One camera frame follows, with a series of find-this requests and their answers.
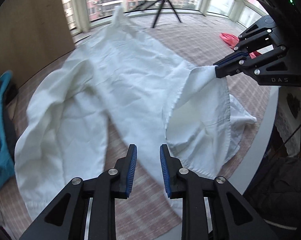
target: red cloth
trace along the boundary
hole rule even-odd
[[[226,42],[229,45],[229,47],[232,49],[234,49],[236,44],[239,42],[239,39],[233,34],[221,33],[221,34],[219,34],[219,37],[224,42]],[[251,56],[251,58],[255,58],[255,57],[261,55],[261,53],[259,53],[258,51],[254,51],[254,52],[250,53],[249,55]]]

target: ribbed blue rubber pad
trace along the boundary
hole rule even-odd
[[[132,184],[134,182],[134,175],[137,163],[137,147],[134,147],[134,151],[132,153],[131,163],[129,165],[128,173],[127,173],[127,181],[126,181],[126,196],[129,197],[132,192]]]
[[[169,177],[167,163],[166,163],[166,159],[165,159],[165,155],[164,155],[164,151],[163,151],[162,146],[160,147],[159,155],[160,155],[160,164],[162,166],[165,190],[166,190],[167,196],[170,198],[171,195],[172,195],[172,190],[170,188],[170,177]]]

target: triangular cutout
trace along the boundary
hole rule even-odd
[[[67,193],[48,213],[48,215],[44,219],[45,222],[60,227],[63,224],[69,200],[70,193]]]
[[[249,212],[242,206],[242,204],[234,197],[230,192],[226,193],[227,199],[233,214],[234,222],[237,226],[248,223],[252,221],[252,216]]]

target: wall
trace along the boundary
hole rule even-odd
[[[0,7],[0,75],[20,87],[75,48],[61,0],[5,0]]]

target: zipper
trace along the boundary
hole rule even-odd
[[[283,226],[283,225],[280,225],[280,224],[278,224],[278,223],[274,223],[274,222],[268,221],[268,220],[266,220],[266,219],[264,219],[264,220],[265,220],[265,222],[266,222],[267,224],[272,225],[272,226],[274,226],[274,227],[278,227],[278,228],[282,228],[282,229],[287,229],[287,230],[296,230],[296,229],[297,229],[297,228],[295,228],[295,227]]]

